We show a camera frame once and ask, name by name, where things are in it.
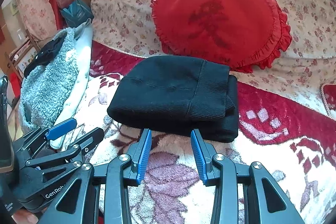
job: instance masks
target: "metal screw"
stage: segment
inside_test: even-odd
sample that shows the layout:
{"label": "metal screw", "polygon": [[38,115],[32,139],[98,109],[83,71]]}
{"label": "metal screw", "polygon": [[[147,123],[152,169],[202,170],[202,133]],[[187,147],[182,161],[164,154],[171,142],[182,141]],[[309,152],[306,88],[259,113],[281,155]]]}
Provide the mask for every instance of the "metal screw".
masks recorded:
{"label": "metal screw", "polygon": [[121,161],[127,161],[127,160],[129,159],[129,155],[127,155],[127,154],[122,154],[122,155],[119,156],[119,159],[120,159]]}
{"label": "metal screw", "polygon": [[260,162],[255,161],[254,163],[252,163],[252,166],[256,169],[261,169],[263,165]]}
{"label": "metal screw", "polygon": [[79,160],[76,160],[76,161],[73,163],[73,165],[74,165],[75,167],[78,167],[78,166],[81,166],[82,163],[81,163]]}
{"label": "metal screw", "polygon": [[214,155],[215,160],[224,160],[225,156],[223,154],[216,154]]}
{"label": "metal screw", "polygon": [[89,170],[91,168],[91,164],[83,164],[82,169],[83,170]]}

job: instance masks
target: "pillow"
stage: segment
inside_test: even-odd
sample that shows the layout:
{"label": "pillow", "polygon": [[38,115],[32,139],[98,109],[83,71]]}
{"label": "pillow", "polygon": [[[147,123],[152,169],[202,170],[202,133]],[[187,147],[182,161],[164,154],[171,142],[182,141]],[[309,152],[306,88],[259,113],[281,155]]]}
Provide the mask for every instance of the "pillow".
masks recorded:
{"label": "pillow", "polygon": [[152,0],[162,50],[252,72],[271,68],[292,41],[276,0]]}

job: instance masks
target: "bed sheet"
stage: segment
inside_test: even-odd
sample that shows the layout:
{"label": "bed sheet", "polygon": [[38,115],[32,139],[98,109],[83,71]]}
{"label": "bed sheet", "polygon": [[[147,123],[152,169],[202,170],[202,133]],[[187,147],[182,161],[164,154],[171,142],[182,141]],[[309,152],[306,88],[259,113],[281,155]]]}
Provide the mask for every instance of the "bed sheet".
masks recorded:
{"label": "bed sheet", "polygon": [[[63,150],[95,127],[104,140],[87,155],[93,165],[107,163],[139,139],[139,129],[112,120],[106,109],[119,81],[142,58],[93,42],[88,84]],[[306,224],[321,224],[336,204],[336,122],[274,93],[238,83],[239,135],[234,142],[211,142],[234,162],[260,161],[278,181]],[[132,223],[208,224],[214,187],[199,180],[190,138],[154,132],[145,175],[139,187],[130,187]],[[104,209],[104,190],[100,208]],[[244,223],[242,188],[239,219]]]}
{"label": "bed sheet", "polygon": [[[320,94],[336,63],[336,1],[277,0],[288,15],[293,41],[271,69],[235,73],[239,81],[274,92],[327,115]],[[163,54],[151,0],[92,0],[94,40],[137,56]]]}

